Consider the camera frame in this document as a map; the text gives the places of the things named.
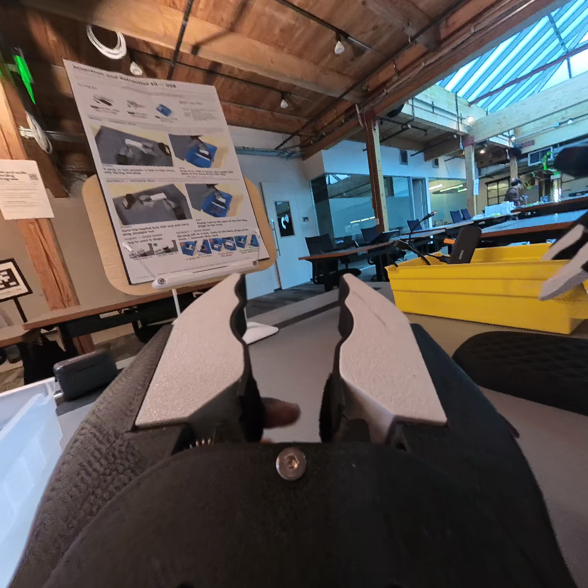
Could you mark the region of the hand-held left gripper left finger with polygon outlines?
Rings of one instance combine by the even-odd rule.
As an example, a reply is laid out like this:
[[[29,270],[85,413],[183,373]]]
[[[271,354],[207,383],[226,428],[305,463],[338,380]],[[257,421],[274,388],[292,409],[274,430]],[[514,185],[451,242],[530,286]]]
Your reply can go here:
[[[231,274],[177,318],[135,426],[188,425],[198,442],[222,430],[230,441],[258,442],[263,402],[243,336],[246,286]]]

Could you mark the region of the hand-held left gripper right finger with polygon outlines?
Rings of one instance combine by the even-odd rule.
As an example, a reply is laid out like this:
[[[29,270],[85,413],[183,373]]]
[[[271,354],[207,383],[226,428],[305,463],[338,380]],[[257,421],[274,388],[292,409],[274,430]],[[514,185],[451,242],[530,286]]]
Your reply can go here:
[[[339,305],[341,339],[322,396],[321,442],[385,445],[400,424],[446,426],[410,320],[349,274],[339,283]]]

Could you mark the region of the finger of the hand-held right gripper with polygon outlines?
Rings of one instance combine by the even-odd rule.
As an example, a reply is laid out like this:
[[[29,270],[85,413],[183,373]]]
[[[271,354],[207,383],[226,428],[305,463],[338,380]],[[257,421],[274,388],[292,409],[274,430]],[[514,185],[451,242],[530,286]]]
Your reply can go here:
[[[577,222],[548,249],[548,261],[570,261],[587,243],[587,222]]]
[[[575,257],[543,283],[539,300],[544,301],[557,298],[586,281],[587,259]]]

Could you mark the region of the yellow plastic bin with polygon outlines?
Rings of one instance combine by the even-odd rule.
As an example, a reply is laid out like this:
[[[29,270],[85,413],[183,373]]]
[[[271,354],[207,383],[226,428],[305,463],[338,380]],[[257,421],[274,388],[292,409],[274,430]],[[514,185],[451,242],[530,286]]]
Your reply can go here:
[[[394,301],[405,313],[571,334],[587,320],[587,283],[539,300],[565,260],[542,261],[549,244],[476,249],[470,263],[429,255],[386,268]]]

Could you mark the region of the black usb hub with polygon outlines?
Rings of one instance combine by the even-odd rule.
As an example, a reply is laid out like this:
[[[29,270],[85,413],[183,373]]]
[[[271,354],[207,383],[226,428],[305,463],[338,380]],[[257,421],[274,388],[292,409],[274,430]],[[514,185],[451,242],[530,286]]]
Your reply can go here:
[[[448,264],[468,264],[472,261],[475,250],[481,241],[481,228],[468,224],[461,227],[450,253]]]

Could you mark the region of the clear plastic bin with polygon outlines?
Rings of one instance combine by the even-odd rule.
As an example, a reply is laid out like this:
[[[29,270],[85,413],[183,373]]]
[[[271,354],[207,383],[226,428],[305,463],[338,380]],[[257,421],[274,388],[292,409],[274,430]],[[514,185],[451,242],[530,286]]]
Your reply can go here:
[[[49,378],[1,394],[1,587],[16,572],[62,452],[55,391]]]

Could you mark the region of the person's left hand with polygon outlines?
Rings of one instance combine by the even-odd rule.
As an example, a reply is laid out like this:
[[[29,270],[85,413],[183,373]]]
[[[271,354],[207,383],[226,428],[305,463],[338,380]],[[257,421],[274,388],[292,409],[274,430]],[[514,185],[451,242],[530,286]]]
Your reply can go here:
[[[300,407],[296,403],[276,398],[262,398],[262,404],[265,429],[288,427],[296,423],[300,417]]]

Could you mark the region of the black foam-lined case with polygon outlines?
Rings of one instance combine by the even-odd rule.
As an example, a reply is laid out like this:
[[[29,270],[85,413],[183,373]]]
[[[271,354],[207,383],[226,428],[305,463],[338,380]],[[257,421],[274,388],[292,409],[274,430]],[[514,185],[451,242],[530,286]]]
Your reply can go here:
[[[453,360],[481,387],[587,416],[587,340],[555,334],[476,334]]]

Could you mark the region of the dark grey hard case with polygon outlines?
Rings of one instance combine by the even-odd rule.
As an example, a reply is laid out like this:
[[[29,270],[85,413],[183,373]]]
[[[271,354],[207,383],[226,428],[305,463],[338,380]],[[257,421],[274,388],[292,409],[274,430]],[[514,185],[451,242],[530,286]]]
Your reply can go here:
[[[95,350],[57,362],[53,372],[63,401],[75,401],[104,390],[118,376],[115,358],[108,350]]]

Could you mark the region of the black office chair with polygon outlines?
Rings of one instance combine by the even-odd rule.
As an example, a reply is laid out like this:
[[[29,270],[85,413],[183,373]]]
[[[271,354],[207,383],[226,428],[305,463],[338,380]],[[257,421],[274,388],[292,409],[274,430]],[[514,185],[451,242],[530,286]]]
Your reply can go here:
[[[378,232],[378,228],[376,226],[362,228],[361,232],[365,245],[379,245],[387,243],[397,238],[401,234],[399,230],[380,233]]]
[[[329,234],[306,237],[308,253],[310,256],[327,254],[334,249]],[[325,277],[336,273],[339,269],[339,262],[336,258],[311,261],[312,282],[316,285],[324,283]]]

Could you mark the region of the white phone booth door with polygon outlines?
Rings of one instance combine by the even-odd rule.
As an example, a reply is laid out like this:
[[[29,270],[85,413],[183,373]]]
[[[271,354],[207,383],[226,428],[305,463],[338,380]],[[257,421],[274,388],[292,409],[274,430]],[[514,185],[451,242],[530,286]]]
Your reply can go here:
[[[308,254],[305,238],[318,234],[309,183],[262,182],[261,190],[277,250],[280,288],[310,282],[311,264],[298,260]],[[310,217],[310,223],[303,224],[302,216]]]

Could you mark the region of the printed instruction sheet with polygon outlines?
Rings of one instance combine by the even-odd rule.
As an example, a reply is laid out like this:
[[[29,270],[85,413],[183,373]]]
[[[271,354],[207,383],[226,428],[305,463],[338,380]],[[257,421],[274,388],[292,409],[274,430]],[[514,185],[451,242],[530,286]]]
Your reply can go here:
[[[130,285],[177,288],[269,260],[214,86],[64,67]]]

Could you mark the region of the black white marker sign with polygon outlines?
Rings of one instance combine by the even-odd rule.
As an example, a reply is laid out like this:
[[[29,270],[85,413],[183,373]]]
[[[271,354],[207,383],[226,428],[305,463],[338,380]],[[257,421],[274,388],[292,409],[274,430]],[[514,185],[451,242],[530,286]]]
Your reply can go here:
[[[19,301],[33,293],[24,274],[14,258],[1,260],[1,303],[12,301],[23,323],[28,321]]]

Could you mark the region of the white paper notice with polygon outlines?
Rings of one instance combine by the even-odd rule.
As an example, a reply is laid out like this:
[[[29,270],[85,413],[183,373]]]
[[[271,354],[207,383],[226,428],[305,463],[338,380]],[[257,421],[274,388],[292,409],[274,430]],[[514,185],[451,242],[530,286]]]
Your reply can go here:
[[[1,215],[6,221],[55,217],[35,161],[1,159]]]

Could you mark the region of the wooden support post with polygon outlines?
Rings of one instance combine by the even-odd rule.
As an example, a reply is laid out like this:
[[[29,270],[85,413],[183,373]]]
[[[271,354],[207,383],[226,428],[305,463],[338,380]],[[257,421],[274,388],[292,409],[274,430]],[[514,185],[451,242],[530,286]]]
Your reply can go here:
[[[386,182],[380,153],[379,119],[374,110],[370,109],[364,113],[362,120],[364,122],[364,136],[371,182],[372,208],[375,214],[376,228],[379,233],[383,233],[389,230],[389,223],[386,205]]]
[[[11,85],[1,81],[1,158],[10,164],[34,164],[26,154],[18,125],[6,94]],[[51,311],[69,313],[79,304],[75,287],[66,267],[52,221],[48,217],[31,217],[29,205],[18,212],[16,223],[26,251],[37,275],[41,291]]]

